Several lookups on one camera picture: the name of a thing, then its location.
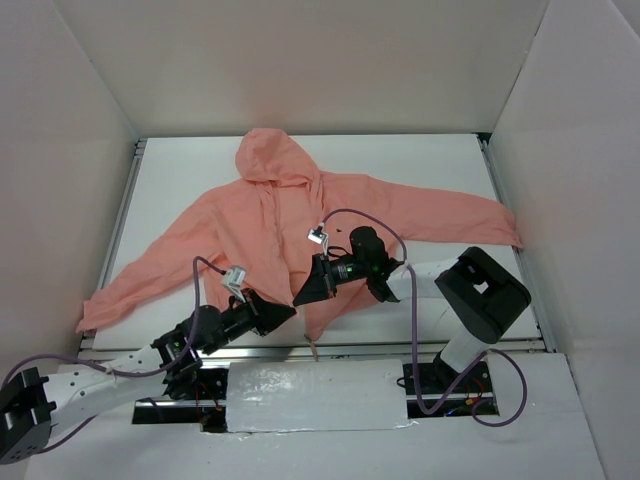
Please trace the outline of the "salmon pink hooded jacket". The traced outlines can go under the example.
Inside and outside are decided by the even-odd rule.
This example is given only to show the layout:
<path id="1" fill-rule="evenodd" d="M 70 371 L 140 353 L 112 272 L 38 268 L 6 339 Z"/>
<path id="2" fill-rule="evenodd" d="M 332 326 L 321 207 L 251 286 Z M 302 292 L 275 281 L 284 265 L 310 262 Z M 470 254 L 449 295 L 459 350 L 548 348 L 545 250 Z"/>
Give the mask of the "salmon pink hooded jacket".
<path id="1" fill-rule="evenodd" d="M 147 141 L 106 286 L 84 304 L 101 350 L 136 349 L 188 317 L 194 258 L 205 302 L 224 307 L 220 270 L 243 267 L 262 297 L 288 304 L 319 246 L 373 226 L 412 264 L 477 245 L 510 271 L 521 244 L 473 135 L 290 136 Z"/>

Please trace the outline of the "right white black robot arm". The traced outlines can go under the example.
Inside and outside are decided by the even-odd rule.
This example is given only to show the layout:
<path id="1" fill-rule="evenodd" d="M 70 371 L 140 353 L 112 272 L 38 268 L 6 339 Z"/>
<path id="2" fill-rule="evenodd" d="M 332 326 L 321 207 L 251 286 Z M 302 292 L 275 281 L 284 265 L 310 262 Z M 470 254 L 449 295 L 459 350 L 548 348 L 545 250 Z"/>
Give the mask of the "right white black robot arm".
<path id="1" fill-rule="evenodd" d="M 379 303 L 411 301 L 413 315 L 420 298 L 448 303 L 462 327 L 434 361 L 436 382 L 446 391 L 467 383 L 469 365 L 492 348 L 531 303 L 527 288 L 479 247 L 469 247 L 455 259 L 413 266 L 389 256 L 370 226 L 351 232 L 351 250 L 341 256 L 330 253 L 321 228 L 310 231 L 309 239 L 324 251 L 312 256 L 309 277 L 294 298 L 296 306 L 327 301 L 361 280 Z"/>

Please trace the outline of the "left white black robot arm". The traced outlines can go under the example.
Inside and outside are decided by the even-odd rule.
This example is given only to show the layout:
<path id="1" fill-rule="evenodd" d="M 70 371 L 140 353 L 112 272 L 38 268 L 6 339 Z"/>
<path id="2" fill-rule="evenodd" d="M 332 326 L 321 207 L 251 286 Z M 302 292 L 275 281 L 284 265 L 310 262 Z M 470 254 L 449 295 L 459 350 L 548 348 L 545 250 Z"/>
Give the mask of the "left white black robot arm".
<path id="1" fill-rule="evenodd" d="M 71 433 L 96 416 L 129 402 L 195 389 L 202 355 L 214 353 L 248 332 L 266 336 L 295 309 L 247 289 L 225 310 L 198 306 L 150 345 L 110 362 L 70 359 L 67 373 L 44 375 L 33 360 L 14 367 L 1 386 L 1 462 L 12 464 L 53 449 L 51 439 Z"/>

